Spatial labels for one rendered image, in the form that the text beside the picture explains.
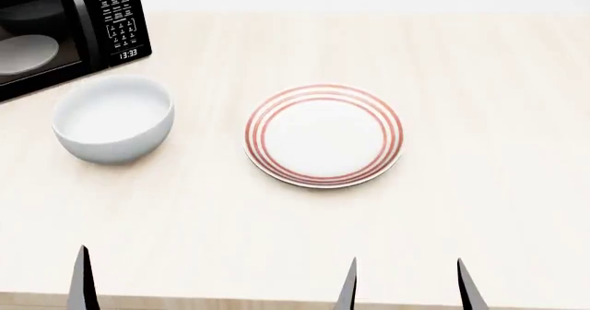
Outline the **grey microwave turntable plate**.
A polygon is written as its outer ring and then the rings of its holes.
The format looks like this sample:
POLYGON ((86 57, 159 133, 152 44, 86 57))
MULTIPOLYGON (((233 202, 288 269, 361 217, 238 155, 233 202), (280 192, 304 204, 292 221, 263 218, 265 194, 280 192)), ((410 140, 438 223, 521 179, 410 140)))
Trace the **grey microwave turntable plate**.
POLYGON ((20 35, 0 41, 0 76, 23 74, 45 66, 59 52, 59 43, 46 35, 20 35))

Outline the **white ceramic bowl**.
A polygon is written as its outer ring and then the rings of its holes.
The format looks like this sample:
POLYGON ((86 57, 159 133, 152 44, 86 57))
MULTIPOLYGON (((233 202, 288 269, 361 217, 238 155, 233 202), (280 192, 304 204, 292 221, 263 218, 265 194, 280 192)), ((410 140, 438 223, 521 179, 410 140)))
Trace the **white ceramic bowl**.
POLYGON ((160 82, 108 76, 76 85, 55 106, 52 129, 74 157, 100 165, 136 161, 171 132, 175 107, 160 82))

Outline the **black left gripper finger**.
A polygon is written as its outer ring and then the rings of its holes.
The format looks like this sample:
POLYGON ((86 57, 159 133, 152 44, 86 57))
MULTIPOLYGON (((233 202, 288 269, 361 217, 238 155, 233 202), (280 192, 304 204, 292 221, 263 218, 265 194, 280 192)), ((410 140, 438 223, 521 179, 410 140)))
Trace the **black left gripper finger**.
POLYGON ((74 265, 66 310, 100 310, 89 250, 81 245, 74 265))

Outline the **white plate with red rings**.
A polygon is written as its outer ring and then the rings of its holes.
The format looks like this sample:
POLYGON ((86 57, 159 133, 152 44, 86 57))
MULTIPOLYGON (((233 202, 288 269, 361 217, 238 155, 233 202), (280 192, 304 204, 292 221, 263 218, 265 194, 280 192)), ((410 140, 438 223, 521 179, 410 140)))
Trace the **white plate with red rings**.
POLYGON ((338 188, 367 182, 401 156, 397 113, 366 90, 306 85, 270 96, 245 124, 244 151, 262 171, 291 185, 338 188))

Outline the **black microwave oven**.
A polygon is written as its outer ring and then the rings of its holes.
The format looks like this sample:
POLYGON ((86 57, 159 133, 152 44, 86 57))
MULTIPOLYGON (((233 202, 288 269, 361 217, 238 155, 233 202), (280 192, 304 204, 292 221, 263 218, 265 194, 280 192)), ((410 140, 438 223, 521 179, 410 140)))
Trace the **black microwave oven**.
POLYGON ((0 76, 0 104, 152 54, 141 0, 0 0, 0 41, 46 35, 56 57, 0 76))

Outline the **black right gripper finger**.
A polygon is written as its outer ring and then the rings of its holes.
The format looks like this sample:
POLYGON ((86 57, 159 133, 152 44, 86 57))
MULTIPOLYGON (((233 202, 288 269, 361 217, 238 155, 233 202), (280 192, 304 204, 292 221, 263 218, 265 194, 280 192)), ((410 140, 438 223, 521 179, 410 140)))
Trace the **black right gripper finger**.
POLYGON ((357 282, 357 258, 354 257, 333 310, 355 310, 357 282))
POLYGON ((457 259, 456 269, 463 310, 490 310, 461 258, 457 259))

